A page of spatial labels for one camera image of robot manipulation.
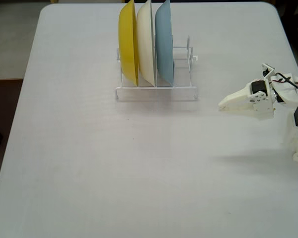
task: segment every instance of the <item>white table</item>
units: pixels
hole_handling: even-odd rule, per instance
[[[276,10],[172,4],[200,98],[152,107],[115,101],[122,6],[41,12],[0,174],[0,238],[298,237],[286,110],[257,121],[217,108],[263,62],[298,75]]]

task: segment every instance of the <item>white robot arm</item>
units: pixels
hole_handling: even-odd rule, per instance
[[[222,112],[269,119],[274,116],[274,103],[296,109],[289,116],[291,137],[295,148],[293,159],[298,161],[298,77],[275,73],[275,69],[263,64],[263,79],[251,81],[240,91],[226,96],[220,103]]]

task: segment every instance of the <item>brown floor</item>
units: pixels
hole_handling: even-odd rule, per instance
[[[0,168],[23,80],[0,80]]]

